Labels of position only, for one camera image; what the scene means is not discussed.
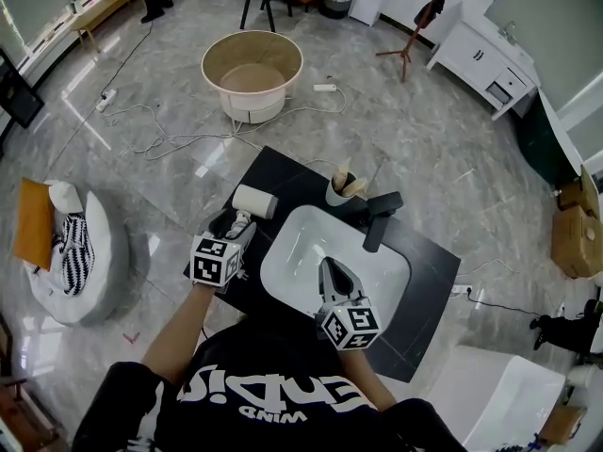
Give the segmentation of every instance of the cardboard box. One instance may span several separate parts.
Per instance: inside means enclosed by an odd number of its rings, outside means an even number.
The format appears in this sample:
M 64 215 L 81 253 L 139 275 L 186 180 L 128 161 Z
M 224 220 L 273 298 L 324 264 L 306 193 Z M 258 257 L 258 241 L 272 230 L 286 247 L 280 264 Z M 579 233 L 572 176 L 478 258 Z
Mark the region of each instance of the cardboard box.
M 584 409 L 580 407 L 556 405 L 539 434 L 540 440 L 546 444 L 567 444 L 576 433 L 583 415 Z
M 580 206 L 553 219 L 551 258 L 570 278 L 590 278 L 603 271 L 603 229 Z
M 584 166 L 582 166 L 582 175 L 573 183 L 562 186 L 561 192 L 557 199 L 559 209 L 580 206 L 587 215 L 601 218 L 599 192 Z

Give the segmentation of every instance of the sink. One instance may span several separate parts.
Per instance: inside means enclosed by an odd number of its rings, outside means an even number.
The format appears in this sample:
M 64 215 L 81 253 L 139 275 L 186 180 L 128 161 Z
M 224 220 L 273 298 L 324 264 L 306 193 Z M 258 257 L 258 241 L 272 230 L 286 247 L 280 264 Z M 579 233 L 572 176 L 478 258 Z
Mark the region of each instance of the sink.
M 564 384 L 564 375 L 522 357 L 457 346 L 427 401 L 465 449 L 499 450 L 533 440 Z
M 287 218 L 269 249 L 260 277 L 266 290 L 282 303 L 314 317 L 322 306 L 318 267 L 330 256 L 353 271 L 365 295 L 377 307 L 383 330 L 398 309 L 411 270 L 406 258 L 381 245 L 367 252 L 365 235 L 315 206 L 301 206 Z
M 490 36 L 491 42 L 496 43 L 497 48 L 511 61 L 515 62 L 520 68 L 522 68 L 523 65 L 534 65 L 533 58 L 523 48 L 521 48 L 517 42 L 511 43 L 500 35 L 500 28 L 498 25 L 485 17 L 481 19 L 480 22 L 480 27 L 483 29 L 484 35 Z

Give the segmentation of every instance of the electrical cable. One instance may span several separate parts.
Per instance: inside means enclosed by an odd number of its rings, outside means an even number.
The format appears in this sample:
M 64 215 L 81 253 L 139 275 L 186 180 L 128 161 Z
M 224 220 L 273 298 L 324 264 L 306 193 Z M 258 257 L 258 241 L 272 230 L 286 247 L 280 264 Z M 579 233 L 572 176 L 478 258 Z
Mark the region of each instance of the electrical cable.
M 115 80 L 115 77 L 118 76 L 118 74 L 120 73 L 120 70 L 123 69 L 123 66 L 127 63 L 127 61 L 130 59 L 130 57 L 136 52 L 136 49 L 138 49 L 142 45 L 142 43 L 147 39 L 147 37 L 149 37 L 151 35 L 152 31 L 153 31 L 153 21 L 151 21 L 151 26 L 149 27 L 149 31 L 146 33 L 146 35 L 140 40 L 140 42 L 137 44 L 137 46 L 132 49 L 132 52 L 130 52 L 128 54 L 128 56 L 123 61 L 122 65 L 120 65 L 118 70 L 111 77 L 111 80 L 109 80 L 108 84 L 106 84 L 105 88 L 103 90 L 101 90 L 101 97 L 105 97 L 106 88 L 111 85 L 111 82 L 113 82 Z
M 183 149 L 186 146 L 189 146 L 190 144 L 192 144 L 193 142 L 196 142 L 197 140 L 205 138 L 205 137 L 218 137 L 218 138 L 223 138 L 223 139 L 236 138 L 236 139 L 239 139 L 239 140 L 245 142 L 246 144 L 254 147 L 258 151 L 261 151 L 262 150 L 261 146 L 258 146 L 257 144 L 254 144 L 254 143 L 248 141 L 247 139 L 245 139 L 245 138 L 243 138 L 241 136 L 257 132 L 262 127 L 264 127 L 265 125 L 268 125 L 271 122 L 274 122 L 274 121 L 276 121 L 278 119 L 283 118 L 284 116 L 288 116 L 289 114 L 291 114 L 293 112 L 298 112 L 300 110 L 311 110 L 313 112 L 323 112 L 323 113 L 327 113 L 327 114 L 341 114 L 346 109 L 346 107 L 348 105 L 348 98 L 346 97 L 346 94 L 340 88 L 337 88 L 337 91 L 343 97 L 343 105 L 341 106 L 341 108 L 339 108 L 337 110 L 318 109 L 318 108 L 315 108 L 315 107 L 298 107 L 298 108 L 295 108 L 295 109 L 290 109 L 290 110 L 286 111 L 283 114 L 279 114 L 278 116 L 270 119 L 269 121 L 264 122 L 263 124 L 258 125 L 257 127 L 253 128 L 253 129 L 251 129 L 249 131 L 239 132 L 239 129 L 240 129 L 241 125 L 242 125 L 242 122 L 239 124 L 238 127 L 235 127 L 235 123 L 233 122 L 233 133 L 231 133 L 231 134 L 178 134 L 178 135 L 170 135 L 170 134 L 168 134 L 168 133 L 165 132 L 165 130 L 163 129 L 163 127 L 161 127 L 161 124 L 159 124 L 159 122 L 157 121 L 157 117 L 155 115 L 155 111 L 152 108 L 150 108 L 149 106 L 145 105 L 145 104 L 135 104 L 135 105 L 131 105 L 130 107 L 128 107 L 126 109 L 117 110 L 117 111 L 111 112 L 109 114 L 105 114 L 103 112 L 99 112 L 99 114 L 101 116 L 107 118 L 107 117 L 116 116 L 118 114 L 123 114 L 125 112 L 129 112 L 130 110 L 132 110 L 134 108 L 137 108 L 137 107 L 142 107 L 142 108 L 149 109 L 151 111 L 151 113 L 153 114 L 153 120 L 155 122 L 155 125 L 159 129 L 159 131 L 161 132 L 162 136 L 156 137 L 155 140 L 153 141 L 153 143 L 150 146 L 148 146 L 147 148 L 145 148 L 145 149 L 135 149 L 127 141 L 127 139 L 125 138 L 125 136 L 122 134 L 122 131 L 120 131 L 118 129 L 118 133 L 120 134 L 120 137 L 122 138 L 122 140 L 125 143 L 125 145 L 130 149 L 130 151 L 132 151 L 132 153 L 136 153 L 136 154 L 144 154 L 144 158 L 147 161 L 156 161 L 157 159 L 165 157 L 166 155 L 168 155 L 170 153 L 175 153 L 176 151 L 179 151 L 180 149 Z M 162 153 L 160 155 L 155 155 L 155 156 L 151 156 L 151 157 L 149 156 L 149 151 L 151 151 L 155 147 L 159 147 L 164 142 L 166 142 L 166 141 L 171 142 L 173 139 L 179 138 L 179 137 L 192 137 L 192 140 L 189 141 L 189 142 L 187 142 L 186 144 L 182 144 L 180 146 L 174 147 L 173 149 L 170 149 L 169 151 L 166 151 L 166 152 L 164 152 L 164 153 Z M 322 161 L 322 159 L 314 159 L 314 160 L 309 161 L 309 162 L 315 162 L 315 161 Z
M 324 162 L 326 164 L 331 164 L 331 166 L 339 166 L 336 162 L 328 161 L 327 159 L 312 159 L 311 161 L 306 161 L 303 164 L 307 166 L 308 164 L 312 164 L 313 162 Z
M 483 301 L 478 301 L 478 300 L 476 300 L 476 299 L 472 299 L 472 298 L 471 298 L 471 292 L 472 292 L 472 291 L 473 291 L 473 289 L 472 289 L 472 288 L 470 288 L 470 289 L 467 291 L 467 299 L 468 299 L 469 301 L 474 302 L 474 303 L 478 303 L 478 304 L 483 305 L 483 306 L 491 306 L 491 307 L 493 307 L 493 308 L 502 308 L 503 310 L 509 310 L 510 312 L 520 312 L 520 313 L 524 313 L 524 314 L 526 314 L 526 315 L 536 315 L 536 316 L 542 316 L 542 315 L 541 315 L 541 314 L 539 314 L 539 313 L 535 313 L 535 312 L 527 312 L 526 310 L 522 310 L 521 308 L 514 308 L 514 307 L 512 307 L 512 306 L 498 305 L 498 304 L 495 304 L 495 303 L 484 303 Z
M 459 276 L 469 276 L 472 275 L 473 273 L 475 273 L 478 269 L 482 269 L 484 266 L 486 265 L 490 265 L 491 263 L 494 263 L 495 261 L 498 261 L 499 263 L 501 263 L 503 266 L 505 266 L 509 271 L 511 271 L 512 273 L 517 273 L 517 271 L 515 271 L 514 269 L 512 269 L 510 266 L 508 266 L 504 261 L 502 261 L 500 258 L 496 258 L 494 260 L 490 260 L 490 261 L 486 261 L 485 263 L 482 263 L 481 265 L 479 265 L 478 267 L 476 267 L 475 269 L 472 269 L 471 271 L 469 271 L 468 273 L 462 273 L 460 275 L 456 275 L 457 277 Z

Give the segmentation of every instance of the gray tile floor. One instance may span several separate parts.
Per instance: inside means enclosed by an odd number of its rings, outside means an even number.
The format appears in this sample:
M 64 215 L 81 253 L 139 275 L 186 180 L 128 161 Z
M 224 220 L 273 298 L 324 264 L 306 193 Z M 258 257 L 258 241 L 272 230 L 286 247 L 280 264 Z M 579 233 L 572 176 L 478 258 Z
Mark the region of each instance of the gray tile floor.
M 41 86 L 46 107 L 26 130 L 8 136 L 0 160 L 0 304 L 15 335 L 15 363 L 37 385 L 42 401 L 72 436 L 107 368 L 138 360 L 189 288 L 181 270 L 191 234 L 221 207 L 257 150 L 235 140 L 207 138 L 162 159 L 138 150 L 159 136 L 146 109 L 103 118 L 94 112 L 101 91 L 118 95 L 106 110 L 151 106 L 169 134 L 230 132 L 217 94 L 201 76 L 199 62 L 218 38 L 237 31 L 243 0 L 174 0 L 175 7 L 148 32 L 140 2 L 114 15 L 96 32 L 103 53 L 72 50 Z M 405 206 L 397 216 L 463 258 L 461 273 L 491 260 L 459 283 L 471 283 L 483 300 L 553 314 L 579 312 L 594 295 L 586 280 L 568 280 L 548 258 L 555 203 L 551 189 L 528 166 L 512 122 L 490 120 L 491 109 L 453 75 L 427 72 L 429 52 L 413 51 L 408 82 L 400 82 L 397 57 L 376 51 L 404 46 L 406 37 L 377 22 L 372 28 L 348 19 L 329 21 L 274 5 L 277 29 L 302 49 L 305 67 L 287 107 L 335 109 L 338 94 L 316 95 L 312 84 L 335 82 L 346 94 L 341 115 L 301 111 L 265 126 L 249 139 L 301 162 L 339 161 L 370 179 L 369 195 L 399 190 Z M 259 2 L 248 28 L 268 29 Z M 150 155 L 186 142 L 164 142 Z M 313 169 L 328 175 L 330 166 Z M 59 178 L 103 189 L 121 213 L 130 237 L 132 269 L 122 306 L 102 326 L 58 325 L 33 299 L 20 264 L 10 256 L 22 176 Z M 215 303 L 207 328 L 219 330 L 236 311 Z M 566 371 L 574 356 L 555 347 L 532 350 L 530 317 L 452 299 L 406 395 L 424 396 L 457 343 L 515 353 Z M 130 344 L 123 335 L 139 339 Z

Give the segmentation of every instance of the wooden bench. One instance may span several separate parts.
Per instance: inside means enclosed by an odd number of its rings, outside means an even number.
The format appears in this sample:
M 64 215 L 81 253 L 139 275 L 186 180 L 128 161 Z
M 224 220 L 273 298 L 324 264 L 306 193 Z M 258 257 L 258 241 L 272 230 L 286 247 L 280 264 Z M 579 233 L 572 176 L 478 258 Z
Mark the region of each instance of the wooden bench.
M 96 40 L 92 36 L 92 30 L 129 1 L 130 0 L 98 0 L 92 7 L 77 15 L 71 22 L 70 28 L 72 31 L 77 32 L 79 41 L 82 45 L 84 45 L 83 32 L 88 32 L 92 45 L 94 45 L 96 52 L 100 54 L 101 49 L 99 49 Z

